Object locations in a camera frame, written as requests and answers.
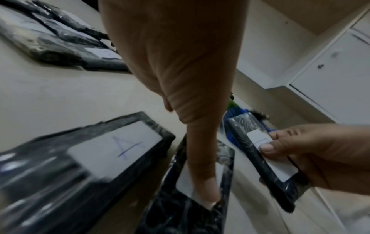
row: fingernail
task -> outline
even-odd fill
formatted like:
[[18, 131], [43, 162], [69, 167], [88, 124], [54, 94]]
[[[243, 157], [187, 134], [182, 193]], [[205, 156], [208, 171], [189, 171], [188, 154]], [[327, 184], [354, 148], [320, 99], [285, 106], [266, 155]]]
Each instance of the fingernail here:
[[221, 199], [220, 189], [217, 186], [216, 177], [204, 181], [203, 196], [209, 202], [218, 202]]
[[263, 144], [259, 146], [259, 149], [263, 152], [271, 152], [274, 150], [274, 146], [272, 144]]

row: cabinet door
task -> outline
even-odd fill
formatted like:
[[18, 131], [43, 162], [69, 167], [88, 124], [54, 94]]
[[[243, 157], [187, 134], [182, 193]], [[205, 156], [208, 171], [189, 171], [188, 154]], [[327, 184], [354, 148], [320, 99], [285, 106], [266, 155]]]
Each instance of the cabinet door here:
[[349, 30], [291, 86], [340, 123], [370, 124], [370, 39]]

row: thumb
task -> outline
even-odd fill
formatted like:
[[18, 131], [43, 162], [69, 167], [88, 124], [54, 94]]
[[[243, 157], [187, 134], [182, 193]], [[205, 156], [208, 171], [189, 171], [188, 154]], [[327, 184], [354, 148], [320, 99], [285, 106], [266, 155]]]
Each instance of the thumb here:
[[216, 182], [217, 124], [187, 125], [187, 160], [195, 191], [209, 202], [221, 199]]
[[259, 147], [266, 157], [279, 157], [289, 154], [313, 153], [318, 145], [318, 139], [310, 134], [286, 136]]

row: hand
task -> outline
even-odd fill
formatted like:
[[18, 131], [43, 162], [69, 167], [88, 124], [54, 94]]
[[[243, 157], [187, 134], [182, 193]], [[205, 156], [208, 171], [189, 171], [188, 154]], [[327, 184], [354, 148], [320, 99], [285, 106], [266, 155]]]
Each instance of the hand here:
[[132, 73], [187, 125], [196, 191], [216, 202], [216, 135], [230, 98], [247, 0], [100, 0], [110, 39]]
[[265, 157], [289, 155], [314, 186], [370, 195], [370, 127], [299, 125], [270, 135]]

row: white table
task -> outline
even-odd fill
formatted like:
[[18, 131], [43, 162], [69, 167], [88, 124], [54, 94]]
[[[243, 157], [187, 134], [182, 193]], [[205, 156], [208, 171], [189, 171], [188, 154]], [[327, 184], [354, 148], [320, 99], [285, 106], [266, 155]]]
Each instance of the white table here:
[[[104, 31], [98, 12], [80, 0], [46, 2], [70, 11]], [[133, 75], [40, 64], [3, 37], [0, 37], [0, 71], [0, 151], [37, 136], [143, 110], [176, 135], [169, 155], [173, 155], [185, 134], [185, 125], [177, 115], [167, 112], [162, 98], [148, 91]], [[236, 102], [246, 107], [238, 98]], [[90, 233], [133, 233], [142, 211], [160, 184], [169, 159], [151, 167]], [[315, 212], [312, 208], [314, 205], [310, 200], [315, 199], [314, 196], [307, 195], [302, 202], [303, 206], [310, 207], [311, 214], [287, 215], [282, 212], [267, 188], [259, 183], [254, 167], [239, 150], [234, 168], [225, 233], [285, 234], [288, 233], [287, 227], [291, 233], [303, 233], [300, 225], [316, 227], [316, 233], [336, 230], [336, 223], [331, 221], [328, 211]], [[322, 225], [317, 228], [311, 216], [327, 220], [330, 224], [328, 229]]]

